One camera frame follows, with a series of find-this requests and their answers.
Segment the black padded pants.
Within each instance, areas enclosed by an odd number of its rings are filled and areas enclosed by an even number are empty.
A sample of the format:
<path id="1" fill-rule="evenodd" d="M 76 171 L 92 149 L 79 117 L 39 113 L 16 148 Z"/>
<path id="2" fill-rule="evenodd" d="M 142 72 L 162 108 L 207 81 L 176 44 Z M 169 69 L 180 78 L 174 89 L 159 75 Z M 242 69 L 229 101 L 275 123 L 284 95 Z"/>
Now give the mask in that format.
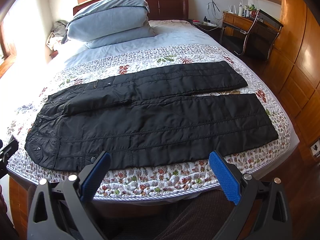
<path id="1" fill-rule="evenodd" d="M 111 169 L 224 156 L 278 138 L 254 94 L 227 62 L 175 64 L 74 85 L 48 97 L 25 150 L 37 165 L 80 171 L 101 152 Z"/>

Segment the wooden wardrobe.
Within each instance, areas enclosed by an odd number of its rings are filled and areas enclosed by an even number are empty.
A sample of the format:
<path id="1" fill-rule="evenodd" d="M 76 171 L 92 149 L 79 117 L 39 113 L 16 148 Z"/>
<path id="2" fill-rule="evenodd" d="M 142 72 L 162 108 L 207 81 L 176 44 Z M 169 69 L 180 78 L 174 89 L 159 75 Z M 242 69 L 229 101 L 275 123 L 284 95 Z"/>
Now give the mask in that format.
<path id="1" fill-rule="evenodd" d="M 282 0 L 280 22 L 263 77 L 295 126 L 302 160 L 311 165 L 319 162 L 311 152 L 319 139 L 319 13 L 309 0 Z"/>

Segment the floral quilted bedspread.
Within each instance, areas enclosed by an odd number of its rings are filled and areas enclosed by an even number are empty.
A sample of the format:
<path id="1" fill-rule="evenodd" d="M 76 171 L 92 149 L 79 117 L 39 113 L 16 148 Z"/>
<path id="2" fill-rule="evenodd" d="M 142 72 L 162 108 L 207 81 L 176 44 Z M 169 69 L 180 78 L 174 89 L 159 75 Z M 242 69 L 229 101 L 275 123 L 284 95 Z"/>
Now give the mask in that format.
<path id="1" fill-rule="evenodd" d="M 274 163 L 298 145 L 291 121 L 267 85 L 240 59 L 187 21 L 151 21 L 155 36 L 86 48 L 71 40 L 61 46 L 58 55 L 41 68 L 16 72 L 7 80 L 6 91 L 12 109 L 1 110 L 1 139 L 18 140 L 18 150 L 9 159 L 8 168 L 20 177 L 38 183 L 65 180 L 80 171 L 58 171 L 37 165 L 25 150 L 26 137 L 48 97 L 74 85 L 147 69 L 202 62 L 227 62 L 240 74 L 247 86 L 231 94 L 254 94 L 264 107 L 278 138 L 268 144 L 241 153 L 224 156 L 243 173 L 253 173 Z M 159 201 L 196 194 L 217 187 L 218 181 L 208 158 L 156 167 L 109 168 L 95 199 L 111 201 Z"/>

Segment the crumpled grey clothes pile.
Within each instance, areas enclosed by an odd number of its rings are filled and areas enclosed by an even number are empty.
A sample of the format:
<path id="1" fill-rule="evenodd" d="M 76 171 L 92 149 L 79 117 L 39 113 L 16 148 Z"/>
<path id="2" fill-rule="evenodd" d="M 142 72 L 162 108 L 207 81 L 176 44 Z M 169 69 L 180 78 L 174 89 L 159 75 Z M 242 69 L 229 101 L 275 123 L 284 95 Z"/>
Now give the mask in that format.
<path id="1" fill-rule="evenodd" d="M 52 51 L 57 51 L 67 40 L 67 25 L 65 20 L 58 20 L 53 23 L 46 45 Z"/>

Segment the wooden desk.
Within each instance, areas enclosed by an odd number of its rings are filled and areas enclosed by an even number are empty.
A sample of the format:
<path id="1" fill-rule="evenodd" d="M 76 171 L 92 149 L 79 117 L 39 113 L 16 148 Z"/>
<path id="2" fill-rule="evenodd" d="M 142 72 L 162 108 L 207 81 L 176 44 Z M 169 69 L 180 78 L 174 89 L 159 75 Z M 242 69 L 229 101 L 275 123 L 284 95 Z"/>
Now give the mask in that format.
<path id="1" fill-rule="evenodd" d="M 233 29 L 230 25 L 240 28 L 242 31 L 249 31 L 253 24 L 253 20 L 245 17 L 240 17 L 237 14 L 231 14 L 229 12 L 223 13 L 222 27 L 224 29 L 223 36 L 236 36 L 243 38 L 245 35 L 243 32 Z"/>

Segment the dark wooden headboard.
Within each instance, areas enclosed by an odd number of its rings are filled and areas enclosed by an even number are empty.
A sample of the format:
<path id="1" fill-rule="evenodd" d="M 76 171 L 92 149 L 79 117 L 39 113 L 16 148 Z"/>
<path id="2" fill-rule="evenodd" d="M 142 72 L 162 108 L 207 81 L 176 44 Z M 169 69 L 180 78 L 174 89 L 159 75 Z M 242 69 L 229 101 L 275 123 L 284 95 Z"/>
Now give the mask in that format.
<path id="1" fill-rule="evenodd" d="M 88 0 L 80 3 L 73 8 L 75 15 L 82 8 L 100 0 Z M 188 0 L 146 0 L 150 12 L 149 20 L 188 20 L 189 18 L 189 1 Z"/>

